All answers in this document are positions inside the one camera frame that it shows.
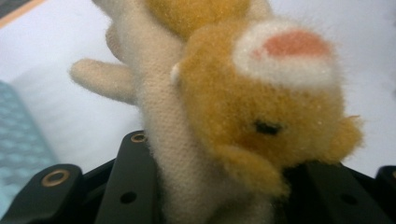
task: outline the black metal bracket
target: black metal bracket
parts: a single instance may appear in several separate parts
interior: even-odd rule
[[[70,164],[36,174],[0,224],[163,223],[156,168],[144,133],[129,133],[114,161],[85,175]],[[396,166],[373,179],[341,164],[308,162],[285,177],[292,192],[276,224],[396,223]]]

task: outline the teal patterned fabric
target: teal patterned fabric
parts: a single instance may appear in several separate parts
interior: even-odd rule
[[[0,82],[0,217],[34,174],[55,163],[16,92]]]

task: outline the plush ear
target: plush ear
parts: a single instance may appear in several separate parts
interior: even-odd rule
[[[134,76],[124,65],[85,59],[74,63],[70,74],[74,81],[90,91],[135,104]]]
[[[244,18],[250,0],[146,0],[146,4],[165,26],[188,40],[208,24]]]
[[[217,147],[213,155],[233,178],[250,190],[275,196],[289,194],[281,172],[265,158],[235,146]]]
[[[272,9],[268,1],[250,0],[247,18],[250,20],[266,20],[273,16]]]
[[[140,0],[92,0],[99,8],[101,8],[110,18],[117,18],[128,12],[132,7],[140,7]]]
[[[337,132],[332,139],[330,150],[319,160],[326,163],[337,163],[349,155],[353,149],[361,144],[362,133],[360,126],[359,117],[341,119]]]

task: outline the plush toy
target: plush toy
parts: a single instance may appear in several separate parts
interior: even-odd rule
[[[72,77],[141,108],[168,223],[271,223],[285,168],[361,142],[332,46],[266,2],[94,2],[125,65],[83,60]]]

